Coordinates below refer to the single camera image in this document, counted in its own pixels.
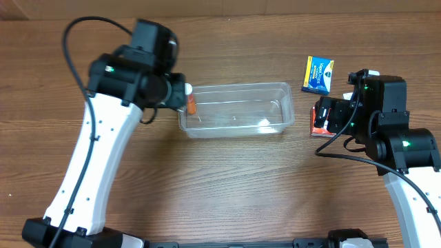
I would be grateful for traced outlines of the blue yellow VapoDrops box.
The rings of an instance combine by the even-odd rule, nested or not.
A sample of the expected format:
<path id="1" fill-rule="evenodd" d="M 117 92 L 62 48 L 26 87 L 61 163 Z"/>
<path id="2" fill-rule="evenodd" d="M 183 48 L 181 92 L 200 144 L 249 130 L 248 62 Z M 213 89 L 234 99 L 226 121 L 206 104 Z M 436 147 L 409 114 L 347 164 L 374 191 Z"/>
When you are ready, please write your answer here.
<path id="1" fill-rule="evenodd" d="M 334 60 L 308 56 L 302 91 L 327 96 L 331 91 Z"/>

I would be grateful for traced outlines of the white medicine box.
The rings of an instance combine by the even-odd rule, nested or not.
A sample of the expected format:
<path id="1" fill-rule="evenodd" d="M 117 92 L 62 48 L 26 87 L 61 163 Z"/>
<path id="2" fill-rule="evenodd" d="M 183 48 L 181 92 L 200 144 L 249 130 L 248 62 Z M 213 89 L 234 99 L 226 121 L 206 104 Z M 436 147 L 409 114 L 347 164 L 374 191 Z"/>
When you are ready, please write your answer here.
<path id="1" fill-rule="evenodd" d="M 344 100 L 351 100 L 353 96 L 353 92 L 344 93 L 342 96 Z"/>

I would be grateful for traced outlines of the clear plastic container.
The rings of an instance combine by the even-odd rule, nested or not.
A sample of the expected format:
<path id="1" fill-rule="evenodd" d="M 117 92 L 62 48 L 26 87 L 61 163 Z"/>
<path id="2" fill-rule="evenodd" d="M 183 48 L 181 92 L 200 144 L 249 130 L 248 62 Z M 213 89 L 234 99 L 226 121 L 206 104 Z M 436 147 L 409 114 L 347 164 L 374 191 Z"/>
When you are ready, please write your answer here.
<path id="1" fill-rule="evenodd" d="M 179 112 L 190 138 L 279 134 L 294 124 L 294 100 L 286 82 L 242 83 L 193 88 L 196 113 Z"/>

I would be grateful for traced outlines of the orange tube white cap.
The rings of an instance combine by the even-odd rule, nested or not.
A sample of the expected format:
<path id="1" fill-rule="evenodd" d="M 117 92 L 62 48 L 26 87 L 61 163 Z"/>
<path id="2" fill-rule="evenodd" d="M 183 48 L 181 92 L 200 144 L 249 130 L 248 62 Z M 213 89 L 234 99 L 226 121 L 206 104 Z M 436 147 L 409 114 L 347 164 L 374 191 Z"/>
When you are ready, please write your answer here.
<path id="1" fill-rule="evenodd" d="M 187 97 L 187 113 L 196 113 L 196 103 L 194 101 L 193 87 L 189 83 L 185 83 L 185 95 Z"/>

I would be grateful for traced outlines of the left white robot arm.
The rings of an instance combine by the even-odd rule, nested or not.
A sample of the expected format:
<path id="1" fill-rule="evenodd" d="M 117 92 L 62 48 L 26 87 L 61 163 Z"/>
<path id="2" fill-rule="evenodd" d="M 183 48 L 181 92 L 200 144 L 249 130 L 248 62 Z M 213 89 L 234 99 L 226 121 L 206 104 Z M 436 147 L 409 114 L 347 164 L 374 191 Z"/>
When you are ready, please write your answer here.
<path id="1" fill-rule="evenodd" d="M 144 19 L 131 41 L 90 65 L 81 132 L 63 182 L 40 218 L 26 220 L 23 239 L 34 247 L 147 247 L 145 239 L 105 226 L 110 191 L 125 147 L 146 109 L 186 106 L 185 77 L 173 72 L 178 39 Z"/>

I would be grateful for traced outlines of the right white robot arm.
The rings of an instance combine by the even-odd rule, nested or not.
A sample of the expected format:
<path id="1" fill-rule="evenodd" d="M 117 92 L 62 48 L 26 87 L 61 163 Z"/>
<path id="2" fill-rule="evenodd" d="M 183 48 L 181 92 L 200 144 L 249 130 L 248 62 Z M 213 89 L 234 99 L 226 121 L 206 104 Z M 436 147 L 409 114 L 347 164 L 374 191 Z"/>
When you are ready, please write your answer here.
<path id="1" fill-rule="evenodd" d="M 348 155 L 315 154 L 374 165 L 397 213 L 405 247 L 440 246 L 440 152 L 427 129 L 411 129 L 407 83 L 400 76 L 352 72 L 350 99 L 321 97 L 315 127 L 346 135 L 360 148 Z"/>

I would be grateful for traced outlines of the red orange medicine box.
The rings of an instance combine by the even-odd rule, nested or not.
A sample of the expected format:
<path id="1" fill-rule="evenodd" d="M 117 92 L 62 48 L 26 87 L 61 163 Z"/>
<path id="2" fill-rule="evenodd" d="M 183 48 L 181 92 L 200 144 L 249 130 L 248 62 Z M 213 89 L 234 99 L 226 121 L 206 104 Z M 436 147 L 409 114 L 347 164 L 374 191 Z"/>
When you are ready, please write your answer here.
<path id="1" fill-rule="evenodd" d="M 315 127 L 314 126 L 315 117 L 316 117 L 316 111 L 315 111 L 315 107 L 313 106 L 311 108 L 311 116 L 310 116 L 310 135 L 311 136 L 321 136 L 321 137 L 332 138 L 336 135 L 335 133 L 331 133 L 327 130 L 327 126 L 329 123 L 328 120 L 325 121 L 325 124 L 323 125 L 323 127 Z"/>

